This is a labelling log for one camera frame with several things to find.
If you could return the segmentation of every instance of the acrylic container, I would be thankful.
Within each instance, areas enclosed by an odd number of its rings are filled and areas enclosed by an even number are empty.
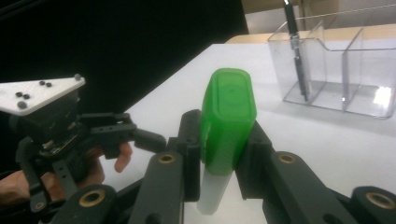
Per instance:
[[[394,110],[396,5],[297,19],[308,99],[284,23],[269,39],[282,98],[378,118]]]

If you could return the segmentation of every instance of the pen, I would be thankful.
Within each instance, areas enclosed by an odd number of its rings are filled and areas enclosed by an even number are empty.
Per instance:
[[[303,63],[300,54],[300,37],[298,35],[297,23],[294,17],[293,4],[291,0],[284,0],[286,20],[288,22],[291,48],[294,49],[294,64],[296,67],[297,78],[300,85],[301,95],[308,101],[308,90],[304,75]]]

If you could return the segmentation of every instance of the green plastic cap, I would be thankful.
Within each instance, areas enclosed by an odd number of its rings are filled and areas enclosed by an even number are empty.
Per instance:
[[[228,175],[239,161],[257,116],[247,72],[222,68],[207,86],[202,106],[202,161],[212,175]]]

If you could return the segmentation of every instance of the white table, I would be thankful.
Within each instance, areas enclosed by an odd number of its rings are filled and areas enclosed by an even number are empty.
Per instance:
[[[177,136],[181,115],[201,108],[205,88],[215,70],[241,68],[252,78],[257,121],[277,151],[302,157],[323,183],[350,196],[357,186],[376,186],[396,193],[396,120],[281,101],[266,44],[213,45],[156,90],[128,109],[140,129]],[[102,160],[105,184],[122,189],[144,176],[151,153],[134,148],[122,174],[114,161]],[[266,223],[261,200],[243,201],[233,176],[218,212],[202,216],[196,203],[185,204],[185,223]]]

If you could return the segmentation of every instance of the human hand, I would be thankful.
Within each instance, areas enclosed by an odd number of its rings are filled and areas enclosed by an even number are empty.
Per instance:
[[[85,160],[88,167],[88,175],[77,183],[79,189],[92,184],[101,184],[105,180],[99,157],[103,150],[100,147],[92,148],[86,155]],[[120,144],[120,155],[116,160],[114,169],[122,172],[131,160],[132,149],[128,143]],[[59,179],[54,173],[47,172],[41,176],[44,186],[53,201],[64,198]],[[0,180],[0,207],[10,206],[29,201],[29,184],[23,171],[15,172]]]

